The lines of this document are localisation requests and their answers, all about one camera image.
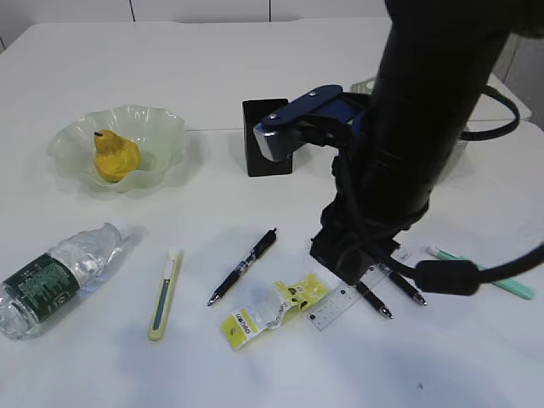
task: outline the wavy glass bowl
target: wavy glass bowl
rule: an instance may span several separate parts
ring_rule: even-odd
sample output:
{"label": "wavy glass bowl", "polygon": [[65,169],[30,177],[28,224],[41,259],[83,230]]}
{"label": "wavy glass bowl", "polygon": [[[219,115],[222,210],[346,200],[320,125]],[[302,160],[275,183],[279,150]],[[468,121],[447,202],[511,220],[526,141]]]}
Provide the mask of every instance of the wavy glass bowl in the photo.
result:
{"label": "wavy glass bowl", "polygon": [[[102,129],[132,140],[142,155],[139,169],[117,183],[104,180],[94,166],[94,132]],[[161,108],[124,105],[78,118],[56,134],[48,154],[59,174],[76,177],[98,190],[124,192],[160,183],[165,172],[181,161],[186,145],[181,117]]]}

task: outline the green marker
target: green marker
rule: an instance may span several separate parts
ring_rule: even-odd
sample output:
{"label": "green marker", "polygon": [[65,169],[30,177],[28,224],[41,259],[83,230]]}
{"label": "green marker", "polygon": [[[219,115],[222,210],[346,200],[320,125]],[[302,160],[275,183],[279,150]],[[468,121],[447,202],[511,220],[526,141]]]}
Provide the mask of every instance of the green marker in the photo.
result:
{"label": "green marker", "polygon": [[[431,255],[433,255],[437,259],[441,259],[443,261],[468,261],[470,259],[466,259],[464,257],[460,257],[458,255],[455,255],[451,252],[446,252],[437,246],[428,246],[427,252]],[[476,263],[476,266],[479,270],[485,270],[486,267],[482,265],[478,265]],[[516,296],[519,296],[522,299],[531,300],[535,298],[535,292],[528,286],[519,283],[517,280],[514,279],[504,279],[504,280],[498,280],[497,282],[493,282],[493,285],[499,286],[501,289],[504,289],[507,292],[510,292]]]}

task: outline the plastic water bottle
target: plastic water bottle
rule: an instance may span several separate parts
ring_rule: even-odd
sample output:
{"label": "plastic water bottle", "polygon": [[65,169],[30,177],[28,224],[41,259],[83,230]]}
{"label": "plastic water bottle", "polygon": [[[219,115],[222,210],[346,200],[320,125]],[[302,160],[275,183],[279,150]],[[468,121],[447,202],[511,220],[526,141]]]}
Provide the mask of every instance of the plastic water bottle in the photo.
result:
{"label": "plastic water bottle", "polygon": [[128,227],[121,220],[83,231],[45,252],[0,284],[0,331],[12,339],[38,325],[102,274]]}

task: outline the black box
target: black box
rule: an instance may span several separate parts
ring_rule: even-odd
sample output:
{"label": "black box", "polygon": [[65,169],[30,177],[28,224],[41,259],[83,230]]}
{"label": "black box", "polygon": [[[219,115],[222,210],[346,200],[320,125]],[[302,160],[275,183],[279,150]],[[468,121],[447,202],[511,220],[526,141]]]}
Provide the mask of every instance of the black box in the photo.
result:
{"label": "black box", "polygon": [[258,147],[253,128],[263,117],[287,105],[287,99],[245,100],[244,111],[244,145],[246,146],[246,170],[249,177],[275,176],[292,173],[292,157],[282,161],[270,161],[263,156]]}

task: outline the green bottle label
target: green bottle label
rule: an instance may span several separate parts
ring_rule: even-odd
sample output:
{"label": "green bottle label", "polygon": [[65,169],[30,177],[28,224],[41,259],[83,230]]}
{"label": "green bottle label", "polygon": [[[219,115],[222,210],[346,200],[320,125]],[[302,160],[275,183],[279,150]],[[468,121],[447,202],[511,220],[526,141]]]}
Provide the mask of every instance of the green bottle label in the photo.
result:
{"label": "green bottle label", "polygon": [[47,253],[3,283],[21,297],[39,321],[46,320],[79,290],[79,284],[70,270]]}

